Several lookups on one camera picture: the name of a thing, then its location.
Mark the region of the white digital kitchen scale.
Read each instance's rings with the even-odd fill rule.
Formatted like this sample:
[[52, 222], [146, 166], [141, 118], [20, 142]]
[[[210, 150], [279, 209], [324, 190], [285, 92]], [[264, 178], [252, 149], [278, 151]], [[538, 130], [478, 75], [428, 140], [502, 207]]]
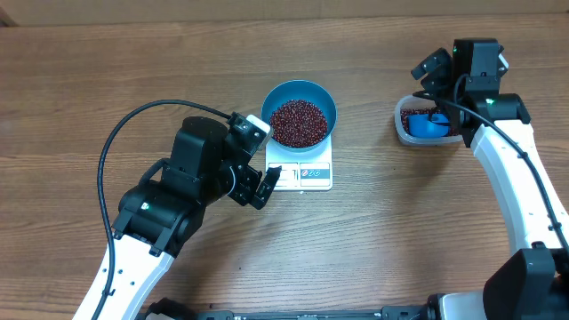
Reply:
[[288, 148], [270, 140], [266, 167], [281, 167], [275, 191], [327, 191], [333, 187], [332, 137], [310, 148]]

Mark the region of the blue plastic scoop cup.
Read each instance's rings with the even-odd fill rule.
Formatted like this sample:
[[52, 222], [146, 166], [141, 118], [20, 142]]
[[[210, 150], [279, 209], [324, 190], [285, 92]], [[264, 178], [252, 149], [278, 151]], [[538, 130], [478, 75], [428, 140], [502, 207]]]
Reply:
[[443, 114], [417, 114], [407, 117], [409, 134], [416, 138], [441, 138], [449, 134], [450, 123]]

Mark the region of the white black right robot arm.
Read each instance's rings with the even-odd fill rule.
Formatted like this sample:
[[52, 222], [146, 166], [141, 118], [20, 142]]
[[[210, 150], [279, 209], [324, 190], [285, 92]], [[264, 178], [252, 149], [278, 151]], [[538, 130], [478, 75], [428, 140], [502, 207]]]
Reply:
[[501, 208], [510, 258], [475, 292], [431, 297], [431, 319], [566, 319], [568, 212], [541, 162], [530, 114], [500, 91], [509, 65], [493, 38], [463, 38], [412, 71], [414, 97], [435, 103], [483, 166]]

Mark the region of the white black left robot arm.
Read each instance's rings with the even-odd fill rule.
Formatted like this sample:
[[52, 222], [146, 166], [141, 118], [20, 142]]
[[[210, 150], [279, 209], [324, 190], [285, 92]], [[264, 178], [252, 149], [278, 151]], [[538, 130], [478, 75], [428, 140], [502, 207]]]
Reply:
[[226, 124], [190, 116], [177, 131], [169, 157], [158, 160], [118, 205], [112, 240], [77, 319], [134, 319], [182, 246], [197, 232], [208, 205], [223, 196], [262, 209], [280, 168], [249, 166], [272, 128], [254, 115], [233, 114]]

